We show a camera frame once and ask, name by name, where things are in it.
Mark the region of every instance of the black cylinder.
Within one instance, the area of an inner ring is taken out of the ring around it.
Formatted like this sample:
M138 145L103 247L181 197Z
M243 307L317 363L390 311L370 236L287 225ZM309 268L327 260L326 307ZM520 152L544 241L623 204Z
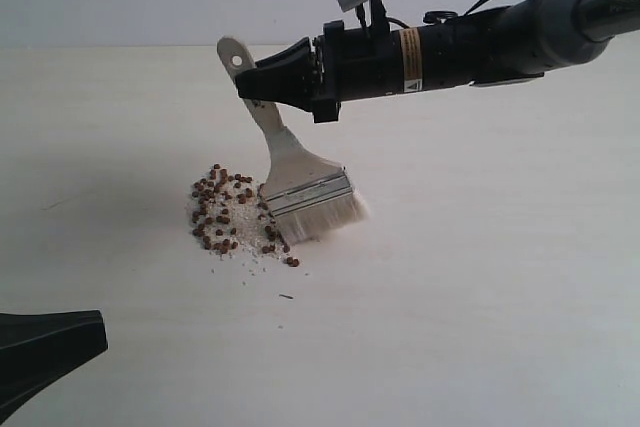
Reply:
M626 7L610 0L581 0L576 17L582 33L599 42L640 30L640 0L623 1L635 2L636 6Z

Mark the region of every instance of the paintbrush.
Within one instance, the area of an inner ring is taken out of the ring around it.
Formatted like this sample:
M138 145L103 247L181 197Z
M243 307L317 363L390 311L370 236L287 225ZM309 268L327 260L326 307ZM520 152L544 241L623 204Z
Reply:
M220 39L217 49L234 83L236 75L255 67L246 45L233 37ZM261 194L287 244L318 238L369 217L344 166L305 149L282 122L274 102L243 101L269 147L271 168Z

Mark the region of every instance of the white table surface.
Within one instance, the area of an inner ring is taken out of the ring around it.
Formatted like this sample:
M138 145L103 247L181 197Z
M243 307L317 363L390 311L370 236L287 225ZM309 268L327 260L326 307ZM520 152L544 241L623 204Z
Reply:
M256 276L186 222L212 163L269 168L215 47L0 52L0 312L100 309L110 344L6 425L638 425L639 40L334 124L282 107L374 217Z

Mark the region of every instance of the robotic arm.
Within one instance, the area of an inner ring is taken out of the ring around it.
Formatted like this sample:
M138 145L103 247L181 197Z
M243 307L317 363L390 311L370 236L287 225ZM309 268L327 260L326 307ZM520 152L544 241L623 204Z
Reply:
M591 62L614 36L640 30L640 0L525 0L476 11L490 1L480 0L463 15L427 12L420 27L388 17L382 0L337 1L355 10L360 28L324 24L323 35L236 76L238 95L335 122L346 101L538 79Z

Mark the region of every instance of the warning label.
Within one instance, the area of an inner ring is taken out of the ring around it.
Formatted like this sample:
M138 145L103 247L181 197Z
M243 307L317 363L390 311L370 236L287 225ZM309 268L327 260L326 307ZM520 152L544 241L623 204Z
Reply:
M400 30L400 47L404 66L404 91L422 90L422 51L417 28Z

